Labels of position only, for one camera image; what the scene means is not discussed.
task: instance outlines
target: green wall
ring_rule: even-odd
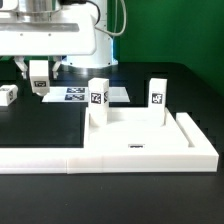
[[[125,2],[127,29],[115,45],[119,61],[183,63],[224,96],[223,0]]]

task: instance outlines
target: white plastic base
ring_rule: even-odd
[[[110,108],[108,125],[92,127],[84,148],[1,149],[0,173],[215,172],[218,154],[187,113],[154,126],[148,108]]]

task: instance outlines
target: black table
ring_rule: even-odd
[[[130,103],[147,106],[150,78],[167,78],[167,107],[188,112],[220,155],[217,173],[1,175],[0,223],[211,223],[224,220],[224,100],[186,66],[120,63],[98,77],[125,86]],[[52,86],[87,86],[91,76],[61,72]],[[41,103],[16,77],[18,99],[0,108],[1,147],[81,147],[86,103]]]

